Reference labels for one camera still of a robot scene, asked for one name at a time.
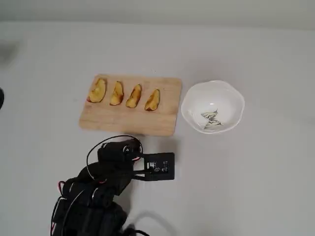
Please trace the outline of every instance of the wooden cutting board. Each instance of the wooden cutting board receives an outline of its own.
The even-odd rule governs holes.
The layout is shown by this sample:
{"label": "wooden cutting board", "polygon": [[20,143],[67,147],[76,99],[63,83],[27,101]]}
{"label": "wooden cutting board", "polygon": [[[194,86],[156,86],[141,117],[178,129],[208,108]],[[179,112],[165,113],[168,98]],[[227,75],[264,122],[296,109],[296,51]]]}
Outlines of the wooden cutting board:
{"label": "wooden cutting board", "polygon": [[[182,90],[180,79],[101,74],[95,76],[89,91],[99,78],[107,81],[105,97],[100,103],[85,102],[79,120],[82,128],[157,136],[173,135]],[[123,83],[125,95],[120,105],[110,106],[116,81]],[[137,107],[128,108],[126,101],[137,84],[142,87],[140,101]],[[160,91],[160,103],[155,111],[148,112],[144,110],[144,106],[154,89]]]}

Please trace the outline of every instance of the black object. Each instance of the black object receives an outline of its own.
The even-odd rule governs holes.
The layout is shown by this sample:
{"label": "black object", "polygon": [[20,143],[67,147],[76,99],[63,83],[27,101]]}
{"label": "black object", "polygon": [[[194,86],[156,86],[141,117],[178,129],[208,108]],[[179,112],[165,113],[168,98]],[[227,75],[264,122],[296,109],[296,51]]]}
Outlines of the black object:
{"label": "black object", "polygon": [[0,88],[0,109],[3,105],[3,101],[4,101],[4,93],[3,93],[3,90]]}
{"label": "black object", "polygon": [[[53,213],[53,236],[147,236],[131,228],[121,230],[127,214],[113,198],[132,179],[174,179],[174,153],[143,154],[139,140],[132,138],[103,144],[97,156],[98,162],[87,165],[78,177],[65,182],[62,189],[65,199],[56,203]],[[144,158],[144,169],[134,171],[133,164],[139,158]]]}

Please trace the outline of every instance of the white bowl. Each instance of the white bowl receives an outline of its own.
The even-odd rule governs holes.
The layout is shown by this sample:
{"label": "white bowl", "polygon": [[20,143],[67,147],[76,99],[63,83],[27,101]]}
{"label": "white bowl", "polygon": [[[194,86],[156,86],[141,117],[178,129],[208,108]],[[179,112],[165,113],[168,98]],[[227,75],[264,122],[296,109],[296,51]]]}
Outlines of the white bowl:
{"label": "white bowl", "polygon": [[182,103],[182,115],[195,130],[219,134],[241,120],[244,97],[224,81],[208,81],[192,86]]}

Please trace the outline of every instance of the apple slice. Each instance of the apple slice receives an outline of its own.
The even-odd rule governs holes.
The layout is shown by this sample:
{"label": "apple slice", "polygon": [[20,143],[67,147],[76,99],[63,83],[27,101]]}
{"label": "apple slice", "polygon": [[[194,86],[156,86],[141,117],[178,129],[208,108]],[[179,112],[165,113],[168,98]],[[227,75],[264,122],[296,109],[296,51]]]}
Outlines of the apple slice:
{"label": "apple slice", "polygon": [[94,84],[94,88],[90,91],[87,98],[88,102],[98,103],[101,102],[106,93],[106,80],[98,79]]}
{"label": "apple slice", "polygon": [[156,89],[151,94],[149,100],[146,102],[144,110],[146,111],[155,111],[158,108],[159,104],[159,90]]}
{"label": "apple slice", "polygon": [[111,106],[116,106],[121,104],[121,102],[124,99],[124,90],[123,90],[123,84],[120,81],[117,81],[115,84],[115,88],[112,94],[112,98],[110,99]]}
{"label": "apple slice", "polygon": [[130,95],[130,98],[126,102],[126,107],[135,108],[141,97],[141,85],[136,85]]}

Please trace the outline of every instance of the white wall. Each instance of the white wall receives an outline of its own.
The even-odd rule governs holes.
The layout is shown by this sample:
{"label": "white wall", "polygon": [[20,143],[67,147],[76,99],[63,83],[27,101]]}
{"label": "white wall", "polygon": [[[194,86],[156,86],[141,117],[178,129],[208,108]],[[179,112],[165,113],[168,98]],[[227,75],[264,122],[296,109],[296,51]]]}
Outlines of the white wall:
{"label": "white wall", "polygon": [[2,20],[315,29],[313,0],[1,0]]}

